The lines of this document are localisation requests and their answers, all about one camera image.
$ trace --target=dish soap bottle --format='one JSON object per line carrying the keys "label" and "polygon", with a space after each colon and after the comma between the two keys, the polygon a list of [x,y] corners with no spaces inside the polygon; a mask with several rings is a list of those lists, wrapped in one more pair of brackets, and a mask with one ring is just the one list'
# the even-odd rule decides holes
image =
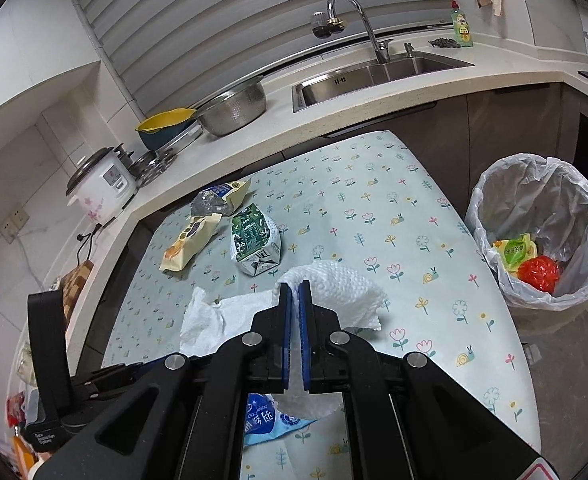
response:
{"label": "dish soap bottle", "polygon": [[465,19],[465,14],[458,8],[456,0],[452,0],[452,25],[454,25],[454,38],[460,46],[474,46],[468,21]]}

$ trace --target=sink basin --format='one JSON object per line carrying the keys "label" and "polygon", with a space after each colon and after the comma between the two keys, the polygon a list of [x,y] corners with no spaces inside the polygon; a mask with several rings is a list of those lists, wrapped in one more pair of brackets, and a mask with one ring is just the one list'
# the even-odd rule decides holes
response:
{"label": "sink basin", "polygon": [[390,62],[383,65],[370,60],[332,70],[292,87],[294,111],[370,86],[463,66],[473,65],[450,57],[416,52],[415,57],[407,57],[407,54],[392,56]]}

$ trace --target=wall socket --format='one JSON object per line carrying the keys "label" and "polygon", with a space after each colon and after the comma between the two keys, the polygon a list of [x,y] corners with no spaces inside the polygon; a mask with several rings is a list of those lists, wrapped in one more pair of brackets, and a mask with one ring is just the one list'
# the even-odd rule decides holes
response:
{"label": "wall socket", "polygon": [[1,224],[0,231],[8,244],[11,244],[18,234],[18,229],[11,218],[5,219]]}
{"label": "wall socket", "polygon": [[11,244],[30,217],[21,206],[17,206],[10,216],[1,224],[0,233],[8,244]]}

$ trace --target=cabinet handle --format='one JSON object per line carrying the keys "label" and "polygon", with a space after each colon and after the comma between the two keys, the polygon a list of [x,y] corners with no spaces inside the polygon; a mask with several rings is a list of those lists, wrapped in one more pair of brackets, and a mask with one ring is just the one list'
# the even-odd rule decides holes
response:
{"label": "cabinet handle", "polygon": [[367,121],[363,121],[361,123],[353,124],[352,126],[348,126],[341,130],[337,130],[332,132],[331,134],[325,134],[322,136],[324,139],[335,139],[336,137],[341,137],[347,134],[350,134],[356,130],[360,130],[361,128],[365,128],[367,126],[373,126],[374,124],[382,123],[383,121],[389,121],[390,119],[396,119],[398,117],[403,117],[406,115],[412,115],[418,112],[422,112],[424,110],[430,110],[434,108],[438,104],[438,101],[432,101],[431,103],[423,103],[422,105],[416,105],[409,108],[405,108],[404,110],[399,110],[397,112],[393,112],[391,114],[381,115],[379,117],[374,117],[373,119],[369,119]]}
{"label": "cabinet handle", "polygon": [[507,88],[497,88],[495,94],[513,94],[514,92],[526,92],[527,90],[539,90],[549,88],[550,83],[534,83],[531,85],[508,86]]}

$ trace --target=transparent plastic bag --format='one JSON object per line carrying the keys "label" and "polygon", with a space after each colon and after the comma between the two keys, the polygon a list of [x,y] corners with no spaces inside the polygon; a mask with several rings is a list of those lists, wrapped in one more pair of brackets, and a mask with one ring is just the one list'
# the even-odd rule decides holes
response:
{"label": "transparent plastic bag", "polygon": [[[588,301],[588,181],[568,162],[529,153],[497,160],[473,189],[465,223],[510,306],[561,311]],[[562,269],[552,294],[507,273],[492,246],[523,233]]]}

